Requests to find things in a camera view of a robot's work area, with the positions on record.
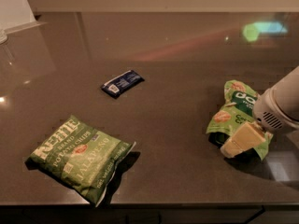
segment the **chip bag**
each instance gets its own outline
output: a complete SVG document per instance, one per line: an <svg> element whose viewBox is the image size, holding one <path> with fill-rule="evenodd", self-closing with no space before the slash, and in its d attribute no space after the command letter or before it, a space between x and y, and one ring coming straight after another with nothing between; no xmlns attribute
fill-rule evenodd
<svg viewBox="0 0 299 224"><path fill-rule="evenodd" d="M27 159L97 206L118 164L135 144L127 144L71 116Z"/></svg>
<svg viewBox="0 0 299 224"><path fill-rule="evenodd" d="M225 104L209 122L206 133L209 140L221 147L225 141L245 122L253 122L252 109L258 93L250 86L237 80L227 81L224 85ZM273 134L264 132L264 142L253 149L263 160L268 153L268 147Z"/></svg>

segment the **crumpled green bag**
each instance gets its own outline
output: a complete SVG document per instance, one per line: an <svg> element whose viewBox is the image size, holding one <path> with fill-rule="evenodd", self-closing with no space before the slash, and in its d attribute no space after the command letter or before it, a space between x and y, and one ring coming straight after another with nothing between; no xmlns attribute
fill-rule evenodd
<svg viewBox="0 0 299 224"><path fill-rule="evenodd" d="M100 132L71 116L27 159L97 206L118 164L135 144Z"/></svg>
<svg viewBox="0 0 299 224"><path fill-rule="evenodd" d="M206 133L210 133L209 140L221 147L244 121L253 122L252 109L257 96L258 93L243 82L227 81L224 85L225 104L213 116L206 129ZM261 160L268 153L272 137L273 134L265 132L265 142L253 148Z"/></svg>

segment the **dark blue packet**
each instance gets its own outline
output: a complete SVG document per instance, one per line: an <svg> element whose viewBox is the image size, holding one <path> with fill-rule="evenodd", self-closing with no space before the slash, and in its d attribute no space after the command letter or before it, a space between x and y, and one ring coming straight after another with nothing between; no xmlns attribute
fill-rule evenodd
<svg viewBox="0 0 299 224"><path fill-rule="evenodd" d="M144 78L134 70L130 70L106 82L101 86L101 89L108 95L116 99L122 93L131 89L141 81L144 81Z"/></svg>

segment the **logo on green bag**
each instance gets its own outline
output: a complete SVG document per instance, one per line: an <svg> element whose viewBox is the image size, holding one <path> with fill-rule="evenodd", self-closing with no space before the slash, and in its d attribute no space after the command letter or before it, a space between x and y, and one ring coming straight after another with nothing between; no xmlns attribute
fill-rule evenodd
<svg viewBox="0 0 299 224"><path fill-rule="evenodd" d="M235 107L251 117L252 109L256 100L256 97L242 91L235 91L232 98L232 102L235 103Z"/></svg>

